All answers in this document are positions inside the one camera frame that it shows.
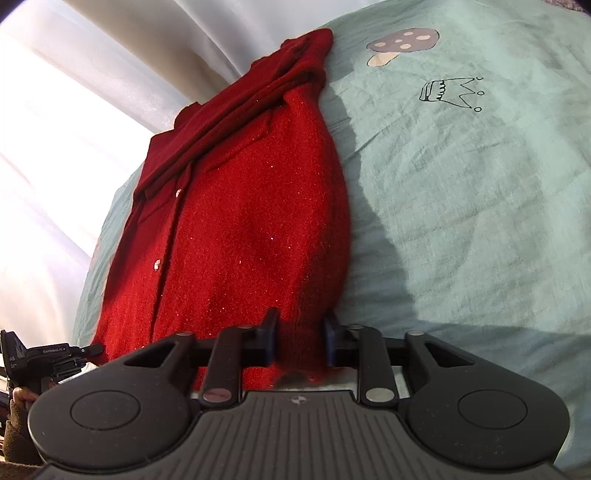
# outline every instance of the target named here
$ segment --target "white curtain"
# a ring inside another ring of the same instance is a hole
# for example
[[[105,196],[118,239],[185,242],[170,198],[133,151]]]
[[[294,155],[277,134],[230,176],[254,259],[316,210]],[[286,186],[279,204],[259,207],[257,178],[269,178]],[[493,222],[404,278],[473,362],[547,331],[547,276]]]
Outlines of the white curtain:
[[[299,37],[377,1],[176,0],[209,39],[194,45],[197,53],[230,82],[244,75],[254,60],[277,50],[286,38]]]
[[[0,25],[0,65],[0,327],[69,342],[115,190],[193,98],[59,0]]]
[[[69,342],[114,191],[150,136],[374,0],[27,0],[0,25],[0,327]]]

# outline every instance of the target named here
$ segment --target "red cardigan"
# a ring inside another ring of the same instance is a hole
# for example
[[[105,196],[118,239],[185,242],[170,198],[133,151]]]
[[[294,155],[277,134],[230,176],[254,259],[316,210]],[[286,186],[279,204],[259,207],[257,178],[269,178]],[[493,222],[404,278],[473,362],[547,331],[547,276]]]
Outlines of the red cardigan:
[[[275,368],[324,371],[322,317],[349,260],[349,209],[318,109],[332,32],[287,40],[152,138],[113,259],[94,341],[105,362],[173,333],[217,336],[281,310]]]

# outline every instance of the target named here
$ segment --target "mushroom print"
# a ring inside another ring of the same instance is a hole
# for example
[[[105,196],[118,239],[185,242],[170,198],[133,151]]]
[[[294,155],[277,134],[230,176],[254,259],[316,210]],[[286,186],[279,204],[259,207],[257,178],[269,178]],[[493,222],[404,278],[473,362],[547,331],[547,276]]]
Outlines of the mushroom print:
[[[376,53],[368,61],[370,67],[382,67],[398,54],[411,51],[429,50],[439,40],[439,32],[432,28],[407,28],[368,43]]]

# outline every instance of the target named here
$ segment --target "screw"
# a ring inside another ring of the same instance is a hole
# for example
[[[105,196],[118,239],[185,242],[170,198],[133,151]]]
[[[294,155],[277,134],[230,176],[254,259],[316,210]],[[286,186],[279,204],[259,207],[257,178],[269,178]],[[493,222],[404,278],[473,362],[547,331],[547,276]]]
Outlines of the screw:
[[[227,388],[212,388],[203,394],[203,399],[209,403],[224,403],[232,399],[232,392]]]
[[[394,392],[389,388],[376,387],[365,392],[365,398],[374,403],[386,403],[393,400],[395,396]]]

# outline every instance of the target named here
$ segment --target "person's hand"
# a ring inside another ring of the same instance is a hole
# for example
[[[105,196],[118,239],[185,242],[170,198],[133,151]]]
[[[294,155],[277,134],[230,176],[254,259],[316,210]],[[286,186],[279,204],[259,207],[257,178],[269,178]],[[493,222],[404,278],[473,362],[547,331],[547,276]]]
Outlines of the person's hand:
[[[35,392],[32,392],[27,387],[17,387],[12,390],[12,399],[17,407],[26,408],[27,402],[33,403],[39,398]]]

